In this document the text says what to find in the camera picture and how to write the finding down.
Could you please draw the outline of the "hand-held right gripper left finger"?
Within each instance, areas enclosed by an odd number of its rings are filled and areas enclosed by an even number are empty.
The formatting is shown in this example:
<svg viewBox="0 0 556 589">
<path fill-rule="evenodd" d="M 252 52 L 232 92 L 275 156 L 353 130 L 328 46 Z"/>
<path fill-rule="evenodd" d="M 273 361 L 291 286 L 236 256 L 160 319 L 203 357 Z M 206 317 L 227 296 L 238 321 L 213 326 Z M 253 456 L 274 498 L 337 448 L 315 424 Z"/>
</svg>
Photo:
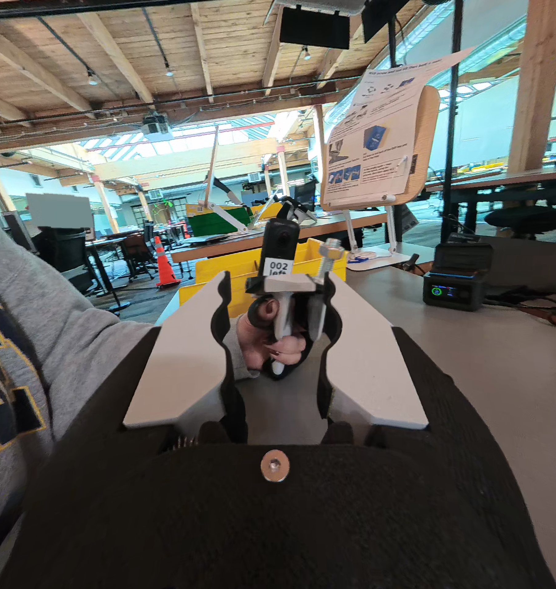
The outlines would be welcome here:
<svg viewBox="0 0 556 589">
<path fill-rule="evenodd" d="M 224 343 L 230 302 L 231 276 L 222 271 L 163 322 L 124 427 L 171 425 L 188 441 L 214 421 L 231 441 L 247 442 L 245 403 Z"/>
</svg>

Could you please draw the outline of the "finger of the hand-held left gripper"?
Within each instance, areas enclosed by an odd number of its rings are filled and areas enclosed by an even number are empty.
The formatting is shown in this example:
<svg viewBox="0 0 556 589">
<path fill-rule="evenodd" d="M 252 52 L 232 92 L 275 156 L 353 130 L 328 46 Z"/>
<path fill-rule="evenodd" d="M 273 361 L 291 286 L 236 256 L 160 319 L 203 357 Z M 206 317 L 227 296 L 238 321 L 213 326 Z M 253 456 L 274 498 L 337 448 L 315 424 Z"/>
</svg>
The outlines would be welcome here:
<svg viewBox="0 0 556 589">
<path fill-rule="evenodd" d="M 270 275 L 264 277 L 265 293 L 314 293 L 317 283 L 308 275 Z"/>
<path fill-rule="evenodd" d="M 314 279 L 316 289 L 310 295 L 310 339 L 317 341 L 323 334 L 323 328 L 326 316 L 325 303 L 325 278 L 316 277 Z"/>
</svg>

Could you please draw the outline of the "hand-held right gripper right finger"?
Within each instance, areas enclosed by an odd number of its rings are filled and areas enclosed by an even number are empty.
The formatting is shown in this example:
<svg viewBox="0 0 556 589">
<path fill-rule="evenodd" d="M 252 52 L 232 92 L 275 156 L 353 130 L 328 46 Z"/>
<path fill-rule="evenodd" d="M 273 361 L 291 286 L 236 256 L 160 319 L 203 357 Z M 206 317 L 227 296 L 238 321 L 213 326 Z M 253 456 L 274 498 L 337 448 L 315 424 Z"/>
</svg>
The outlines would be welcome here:
<svg viewBox="0 0 556 589">
<path fill-rule="evenodd" d="M 317 407 L 323 419 L 353 429 L 386 425 L 425 429 L 429 420 L 392 324 L 333 272 L 323 284 L 325 308 Z"/>
</svg>

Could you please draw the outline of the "silver bolt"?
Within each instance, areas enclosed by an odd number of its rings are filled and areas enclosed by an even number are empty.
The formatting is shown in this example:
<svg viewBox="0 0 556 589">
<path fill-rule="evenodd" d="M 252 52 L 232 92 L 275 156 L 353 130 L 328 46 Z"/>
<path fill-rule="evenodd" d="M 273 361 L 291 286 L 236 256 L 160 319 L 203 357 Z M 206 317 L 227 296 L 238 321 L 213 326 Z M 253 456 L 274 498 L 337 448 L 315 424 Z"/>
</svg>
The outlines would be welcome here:
<svg viewBox="0 0 556 589">
<path fill-rule="evenodd" d="M 338 240 L 339 242 L 341 242 L 339 239 L 332 238 L 332 237 L 326 239 L 326 241 L 327 240 Z M 325 277 L 333 270 L 335 263 L 325 263 L 324 261 L 322 261 L 322 258 L 321 258 L 320 266 L 319 266 L 318 273 L 317 273 L 317 279 L 320 284 L 324 283 Z"/>
</svg>

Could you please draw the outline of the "person's left hand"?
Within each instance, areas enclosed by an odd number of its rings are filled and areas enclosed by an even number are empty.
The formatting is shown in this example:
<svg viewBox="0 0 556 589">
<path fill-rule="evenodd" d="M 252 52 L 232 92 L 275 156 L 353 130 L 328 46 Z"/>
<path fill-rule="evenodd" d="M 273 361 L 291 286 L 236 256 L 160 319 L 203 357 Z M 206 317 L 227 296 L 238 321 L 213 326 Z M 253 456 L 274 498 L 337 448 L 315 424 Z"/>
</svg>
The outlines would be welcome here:
<svg viewBox="0 0 556 589">
<path fill-rule="evenodd" d="M 251 371 L 260 371 L 268 360 L 293 366 L 303 358 L 307 343 L 299 330 L 279 340 L 273 339 L 274 319 L 279 310 L 278 300 L 265 298 L 251 314 L 244 313 L 237 320 L 237 339 L 245 365 Z"/>
</svg>

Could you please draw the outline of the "long wooden table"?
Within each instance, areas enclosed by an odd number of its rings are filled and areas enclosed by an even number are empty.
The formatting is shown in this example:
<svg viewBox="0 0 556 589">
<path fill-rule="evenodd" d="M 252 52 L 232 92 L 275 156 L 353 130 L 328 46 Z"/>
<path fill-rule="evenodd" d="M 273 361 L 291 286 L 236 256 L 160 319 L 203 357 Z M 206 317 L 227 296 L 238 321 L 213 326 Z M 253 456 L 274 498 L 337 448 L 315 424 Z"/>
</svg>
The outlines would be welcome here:
<svg viewBox="0 0 556 589">
<path fill-rule="evenodd" d="M 370 225 L 381 225 L 386 222 L 384 210 L 351 211 L 350 218 L 354 229 Z M 345 232 L 347 230 L 344 214 L 329 217 L 320 217 L 313 225 L 302 225 L 299 233 L 300 239 L 310 239 L 331 233 Z M 217 241 L 209 245 L 198 245 L 184 248 L 171 253 L 174 263 L 208 259 L 224 256 L 262 247 L 262 234 L 249 234 L 237 236 L 231 239 Z"/>
</svg>

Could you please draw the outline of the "yellow plastic bin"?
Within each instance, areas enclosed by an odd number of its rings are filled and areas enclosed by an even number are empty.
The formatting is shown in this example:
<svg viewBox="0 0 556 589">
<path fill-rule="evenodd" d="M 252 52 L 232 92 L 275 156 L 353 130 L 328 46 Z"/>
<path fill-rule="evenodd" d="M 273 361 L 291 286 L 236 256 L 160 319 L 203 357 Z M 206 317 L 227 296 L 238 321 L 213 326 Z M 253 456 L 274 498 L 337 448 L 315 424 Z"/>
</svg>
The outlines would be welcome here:
<svg viewBox="0 0 556 589">
<path fill-rule="evenodd" d="M 316 276 L 322 260 L 319 252 L 322 244 L 323 242 L 317 239 L 308 239 L 305 243 L 298 244 L 292 273 Z M 257 248 L 198 261 L 195 265 L 195 284 L 179 289 L 179 304 L 184 305 L 218 273 L 228 270 L 231 275 L 231 302 L 228 314 L 230 318 L 237 318 L 245 313 L 253 302 L 252 294 L 245 291 L 246 282 L 257 275 L 260 258 L 261 249 Z"/>
</svg>

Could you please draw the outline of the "black floor stand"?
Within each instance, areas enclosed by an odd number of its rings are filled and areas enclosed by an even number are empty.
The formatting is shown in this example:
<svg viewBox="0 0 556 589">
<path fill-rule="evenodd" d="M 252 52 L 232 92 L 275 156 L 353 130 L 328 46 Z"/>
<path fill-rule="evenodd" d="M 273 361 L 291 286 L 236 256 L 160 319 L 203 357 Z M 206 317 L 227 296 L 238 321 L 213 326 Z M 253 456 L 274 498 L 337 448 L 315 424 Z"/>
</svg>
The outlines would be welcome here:
<svg viewBox="0 0 556 589">
<path fill-rule="evenodd" d="M 104 291 L 105 295 L 110 295 L 113 297 L 114 304 L 108 308 L 108 311 L 119 316 L 119 313 L 121 311 L 127 309 L 131 305 L 131 303 L 128 301 L 121 302 L 120 299 L 118 298 L 117 292 L 115 291 L 115 289 L 112 286 L 111 280 L 106 272 L 105 266 L 103 265 L 102 260 L 99 257 L 96 245 L 91 244 L 91 243 L 86 243 L 86 250 L 87 250 L 88 254 L 92 256 L 92 258 L 95 262 L 95 265 L 97 267 L 97 271 L 98 271 L 99 276 L 101 278 L 103 291 Z"/>
</svg>

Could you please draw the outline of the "orange traffic cone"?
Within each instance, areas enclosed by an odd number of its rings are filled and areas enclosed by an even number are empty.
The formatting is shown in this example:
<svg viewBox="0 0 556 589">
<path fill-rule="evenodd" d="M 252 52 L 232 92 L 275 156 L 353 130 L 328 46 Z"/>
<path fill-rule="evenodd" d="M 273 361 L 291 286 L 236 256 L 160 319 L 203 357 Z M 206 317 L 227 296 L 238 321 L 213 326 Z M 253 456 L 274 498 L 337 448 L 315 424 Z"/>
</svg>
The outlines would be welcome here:
<svg viewBox="0 0 556 589">
<path fill-rule="evenodd" d="M 179 285 L 181 280 L 175 276 L 159 236 L 155 236 L 155 251 L 159 276 L 156 287 L 161 290 Z"/>
</svg>

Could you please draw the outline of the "black charger box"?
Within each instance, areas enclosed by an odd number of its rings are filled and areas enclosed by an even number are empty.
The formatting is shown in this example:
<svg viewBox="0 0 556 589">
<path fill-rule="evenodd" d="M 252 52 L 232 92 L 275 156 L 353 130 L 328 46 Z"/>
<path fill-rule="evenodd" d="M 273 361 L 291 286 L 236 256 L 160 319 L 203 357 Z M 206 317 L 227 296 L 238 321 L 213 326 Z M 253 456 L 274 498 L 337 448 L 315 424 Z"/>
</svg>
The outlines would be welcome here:
<svg viewBox="0 0 556 589">
<path fill-rule="evenodd" d="M 487 243 L 442 243 L 423 276 L 422 299 L 428 306 L 475 312 L 483 305 L 493 247 Z"/>
</svg>

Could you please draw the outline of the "black office chair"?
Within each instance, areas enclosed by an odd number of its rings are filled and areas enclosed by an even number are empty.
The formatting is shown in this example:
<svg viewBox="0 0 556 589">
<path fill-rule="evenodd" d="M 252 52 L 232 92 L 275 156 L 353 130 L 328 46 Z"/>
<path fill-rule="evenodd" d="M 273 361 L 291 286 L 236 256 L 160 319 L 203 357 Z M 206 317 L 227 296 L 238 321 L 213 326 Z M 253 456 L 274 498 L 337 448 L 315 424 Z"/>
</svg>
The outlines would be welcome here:
<svg viewBox="0 0 556 589">
<path fill-rule="evenodd" d="M 494 210 L 484 218 L 486 224 L 510 229 L 512 238 L 536 240 L 537 235 L 556 230 L 556 208 L 519 206 Z"/>
<path fill-rule="evenodd" d="M 105 294 L 95 262 L 86 250 L 86 229 L 41 226 L 33 243 L 39 257 L 83 296 L 98 291 Z"/>
</svg>

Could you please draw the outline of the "person's grey sweatshirt torso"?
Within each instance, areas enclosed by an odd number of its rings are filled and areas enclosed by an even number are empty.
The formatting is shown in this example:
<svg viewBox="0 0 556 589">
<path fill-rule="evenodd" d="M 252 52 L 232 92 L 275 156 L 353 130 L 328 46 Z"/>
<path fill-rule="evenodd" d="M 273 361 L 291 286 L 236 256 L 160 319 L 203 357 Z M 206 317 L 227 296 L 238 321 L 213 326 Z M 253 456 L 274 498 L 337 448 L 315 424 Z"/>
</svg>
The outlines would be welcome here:
<svg viewBox="0 0 556 589">
<path fill-rule="evenodd" d="M 110 375 L 98 383 L 75 357 L 53 351 L 59 321 L 69 314 L 66 298 L 77 294 L 0 228 L 0 551 L 20 519 L 26 488 Z"/>
</svg>

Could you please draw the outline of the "black pole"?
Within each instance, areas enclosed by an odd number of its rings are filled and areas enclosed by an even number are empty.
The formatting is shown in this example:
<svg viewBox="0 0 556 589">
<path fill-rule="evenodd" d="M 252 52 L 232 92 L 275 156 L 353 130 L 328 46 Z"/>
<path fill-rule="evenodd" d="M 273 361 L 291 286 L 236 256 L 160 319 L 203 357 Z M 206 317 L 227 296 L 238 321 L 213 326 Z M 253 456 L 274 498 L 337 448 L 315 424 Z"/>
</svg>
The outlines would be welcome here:
<svg viewBox="0 0 556 589">
<path fill-rule="evenodd" d="M 454 13 L 452 23 L 452 53 L 456 54 L 461 50 L 462 38 L 462 21 L 463 21 L 463 1 L 454 1 Z M 457 113 L 457 97 L 458 97 L 458 78 L 459 66 L 455 64 L 451 67 L 451 80 L 449 87 L 449 114 L 448 114 L 448 128 L 446 133 L 446 159 L 445 159 L 445 174 L 444 187 L 442 191 L 442 225 L 440 242 L 444 243 L 449 238 L 454 228 L 454 217 L 457 215 L 453 211 L 453 203 L 451 198 L 452 185 L 452 170 L 453 170 L 453 146 L 455 138 L 455 117 Z"/>
</svg>

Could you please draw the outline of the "black overhead box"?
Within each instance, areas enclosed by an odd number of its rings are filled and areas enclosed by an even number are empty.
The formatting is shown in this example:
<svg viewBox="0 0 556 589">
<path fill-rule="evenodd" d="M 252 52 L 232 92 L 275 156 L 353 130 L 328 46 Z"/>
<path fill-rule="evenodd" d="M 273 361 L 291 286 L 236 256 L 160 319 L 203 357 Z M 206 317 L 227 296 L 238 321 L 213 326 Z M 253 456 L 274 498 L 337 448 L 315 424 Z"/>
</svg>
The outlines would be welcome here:
<svg viewBox="0 0 556 589">
<path fill-rule="evenodd" d="M 350 18 L 339 12 L 324 13 L 285 6 L 282 10 L 281 43 L 347 50 Z"/>
</svg>

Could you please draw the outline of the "dark long table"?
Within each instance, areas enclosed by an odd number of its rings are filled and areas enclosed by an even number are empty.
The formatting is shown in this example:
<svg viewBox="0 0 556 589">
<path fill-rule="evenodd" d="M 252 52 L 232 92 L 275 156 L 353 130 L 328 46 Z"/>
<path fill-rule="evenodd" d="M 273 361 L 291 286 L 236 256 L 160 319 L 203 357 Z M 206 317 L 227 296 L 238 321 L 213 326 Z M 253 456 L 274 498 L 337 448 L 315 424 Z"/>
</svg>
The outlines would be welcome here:
<svg viewBox="0 0 556 589">
<path fill-rule="evenodd" d="M 450 188 L 450 202 L 499 202 L 510 200 L 510 197 L 491 196 L 482 198 L 479 191 L 495 190 L 498 187 L 522 186 L 524 184 L 539 184 L 556 181 L 556 167 L 527 170 L 520 173 L 492 173 L 485 176 L 469 177 L 467 179 L 452 180 Z"/>
</svg>

